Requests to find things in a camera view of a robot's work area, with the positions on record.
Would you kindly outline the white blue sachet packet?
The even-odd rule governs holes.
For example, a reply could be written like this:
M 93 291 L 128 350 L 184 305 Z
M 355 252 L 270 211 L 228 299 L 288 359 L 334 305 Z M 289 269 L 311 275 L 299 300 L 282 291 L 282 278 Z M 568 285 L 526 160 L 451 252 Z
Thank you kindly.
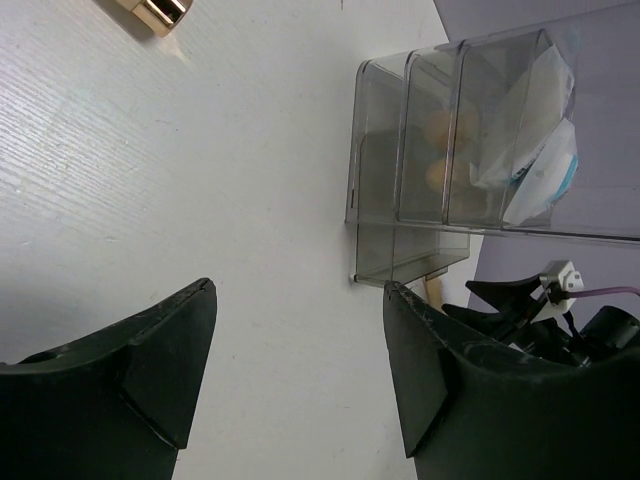
M 550 46 L 523 73 L 485 124 L 471 183 L 494 189 L 518 179 L 531 165 L 565 114 L 574 74 Z

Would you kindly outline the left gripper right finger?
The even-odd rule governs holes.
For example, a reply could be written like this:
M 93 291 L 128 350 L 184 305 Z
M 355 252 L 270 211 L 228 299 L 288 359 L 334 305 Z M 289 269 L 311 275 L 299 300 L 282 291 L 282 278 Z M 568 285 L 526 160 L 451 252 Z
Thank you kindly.
M 576 367 L 529 355 L 389 282 L 383 322 L 421 479 L 635 479 L 639 347 Z

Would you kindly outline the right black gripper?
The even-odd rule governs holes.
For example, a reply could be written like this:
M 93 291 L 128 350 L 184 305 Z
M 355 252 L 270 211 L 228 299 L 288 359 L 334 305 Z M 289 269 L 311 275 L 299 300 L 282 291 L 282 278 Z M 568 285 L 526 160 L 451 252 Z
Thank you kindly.
M 554 318 L 519 326 L 513 310 L 527 307 L 533 302 L 532 294 L 541 286 L 538 276 L 507 282 L 471 280 L 465 286 L 499 312 L 481 313 L 446 304 L 444 313 L 485 336 L 517 347 L 529 355 L 582 367 L 639 347 L 639 320 L 614 306 L 602 307 L 581 330 L 576 329 L 570 312 L 563 315 L 568 331 L 564 331 Z

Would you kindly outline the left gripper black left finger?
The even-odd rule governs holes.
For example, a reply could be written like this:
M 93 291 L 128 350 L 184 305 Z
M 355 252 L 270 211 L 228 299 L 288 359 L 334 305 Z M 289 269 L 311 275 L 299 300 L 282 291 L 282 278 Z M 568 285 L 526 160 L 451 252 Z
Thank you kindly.
M 214 283 L 1 366 L 4 479 L 170 479 L 214 335 Z

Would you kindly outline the beige rose-gold lipstick pen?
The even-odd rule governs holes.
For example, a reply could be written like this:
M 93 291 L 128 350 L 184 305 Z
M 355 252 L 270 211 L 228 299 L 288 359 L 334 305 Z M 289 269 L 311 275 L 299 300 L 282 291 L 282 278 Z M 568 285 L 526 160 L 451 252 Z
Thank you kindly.
M 443 305 L 442 284 L 439 278 L 424 281 L 426 301 L 433 308 L 441 310 Z

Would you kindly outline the beige makeup sponge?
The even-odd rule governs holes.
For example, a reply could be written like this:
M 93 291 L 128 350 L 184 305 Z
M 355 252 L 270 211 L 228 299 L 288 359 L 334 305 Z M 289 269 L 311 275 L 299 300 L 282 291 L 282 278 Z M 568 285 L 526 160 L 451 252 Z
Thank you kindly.
M 445 152 L 449 142 L 449 131 L 452 128 L 451 112 L 449 110 L 437 110 L 427 116 L 423 128 L 423 135 L 426 141 L 436 147 L 439 151 Z M 455 143 L 459 148 L 474 142 L 479 132 L 479 116 L 473 107 L 463 108 L 457 113 L 456 125 L 454 128 Z
M 425 182 L 430 191 L 442 193 L 447 180 L 452 187 L 471 188 L 470 164 L 463 160 L 448 163 L 447 159 L 442 157 L 427 167 Z

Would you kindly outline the beige makeup tube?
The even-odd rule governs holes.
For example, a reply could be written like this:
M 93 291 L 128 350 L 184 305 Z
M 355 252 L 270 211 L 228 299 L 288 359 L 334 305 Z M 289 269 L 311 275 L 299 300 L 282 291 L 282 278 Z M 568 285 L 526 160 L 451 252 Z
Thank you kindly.
M 155 36 L 169 35 L 191 10 L 193 0 L 108 0 L 97 1 L 118 20 L 133 19 L 144 25 Z

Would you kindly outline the clear acrylic organizer box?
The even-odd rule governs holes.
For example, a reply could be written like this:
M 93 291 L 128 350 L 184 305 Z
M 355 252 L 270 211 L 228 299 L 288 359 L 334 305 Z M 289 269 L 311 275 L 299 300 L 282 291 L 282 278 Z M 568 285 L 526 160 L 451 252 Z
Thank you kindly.
M 346 221 L 372 286 L 474 234 L 637 245 L 638 3 L 364 61 Z

